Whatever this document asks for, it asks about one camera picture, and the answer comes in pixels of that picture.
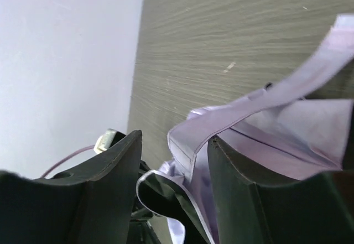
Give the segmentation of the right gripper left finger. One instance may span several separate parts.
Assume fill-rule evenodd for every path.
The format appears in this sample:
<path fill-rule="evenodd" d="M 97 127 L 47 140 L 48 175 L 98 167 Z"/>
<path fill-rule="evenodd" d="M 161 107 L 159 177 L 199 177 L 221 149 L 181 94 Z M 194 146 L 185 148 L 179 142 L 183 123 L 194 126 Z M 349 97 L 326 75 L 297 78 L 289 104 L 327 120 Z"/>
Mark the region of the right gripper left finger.
<path fill-rule="evenodd" d="M 1 171 L 2 243 L 125 243 L 142 132 L 50 179 Z"/>

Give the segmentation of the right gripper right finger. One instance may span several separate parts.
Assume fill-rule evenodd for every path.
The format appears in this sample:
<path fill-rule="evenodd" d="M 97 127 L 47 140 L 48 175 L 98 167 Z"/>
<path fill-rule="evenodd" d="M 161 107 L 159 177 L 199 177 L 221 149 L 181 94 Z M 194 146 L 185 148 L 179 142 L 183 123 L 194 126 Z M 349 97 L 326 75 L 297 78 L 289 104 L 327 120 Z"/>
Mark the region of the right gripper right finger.
<path fill-rule="evenodd" d="M 297 181 L 208 143 L 221 243 L 352 243 L 353 171 Z"/>

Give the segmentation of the lavender folding umbrella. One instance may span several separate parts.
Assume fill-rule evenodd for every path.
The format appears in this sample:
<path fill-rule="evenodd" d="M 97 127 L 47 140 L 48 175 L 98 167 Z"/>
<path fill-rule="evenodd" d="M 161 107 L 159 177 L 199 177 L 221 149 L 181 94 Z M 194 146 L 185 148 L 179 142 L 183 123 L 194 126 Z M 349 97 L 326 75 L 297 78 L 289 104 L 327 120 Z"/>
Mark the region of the lavender folding umbrella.
<path fill-rule="evenodd" d="M 173 243 L 221 243 L 208 159 L 218 137 L 259 165 L 302 181 L 353 171 L 353 100 L 309 99 L 353 62 L 353 15 L 340 14 L 317 50 L 277 84 L 190 111 L 167 135 L 172 159 L 138 180 L 140 202 L 165 217 Z"/>

